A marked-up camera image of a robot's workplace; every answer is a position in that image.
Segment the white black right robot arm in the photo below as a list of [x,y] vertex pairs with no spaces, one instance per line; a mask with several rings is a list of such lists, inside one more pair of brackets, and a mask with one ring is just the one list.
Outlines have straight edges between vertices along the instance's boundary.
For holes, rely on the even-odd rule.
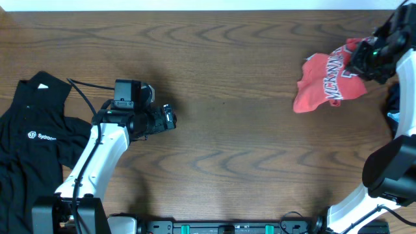
[[375,221],[384,213],[414,225],[396,210],[415,202],[415,4],[404,1],[373,36],[373,43],[359,43],[346,68],[380,84],[398,77],[393,139],[367,158],[362,182],[317,218],[314,233],[388,233]]

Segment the red orange t-shirt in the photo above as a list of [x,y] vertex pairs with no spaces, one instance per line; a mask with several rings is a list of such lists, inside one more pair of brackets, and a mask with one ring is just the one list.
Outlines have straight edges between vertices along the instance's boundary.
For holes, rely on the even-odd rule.
[[343,100],[357,99],[367,93],[363,80],[348,71],[352,53],[360,42],[373,44],[375,38],[349,38],[346,44],[330,54],[315,53],[302,65],[302,78],[297,82],[293,102],[295,113],[311,112],[323,103],[338,107]]

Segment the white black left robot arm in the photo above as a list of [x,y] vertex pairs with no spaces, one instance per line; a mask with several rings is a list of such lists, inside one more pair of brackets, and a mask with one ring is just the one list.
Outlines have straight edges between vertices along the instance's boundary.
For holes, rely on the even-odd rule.
[[107,216],[103,199],[120,157],[131,143],[176,128],[172,106],[152,106],[150,84],[118,79],[114,97],[93,112],[90,138],[71,174],[32,208],[33,233],[146,233],[133,214]]

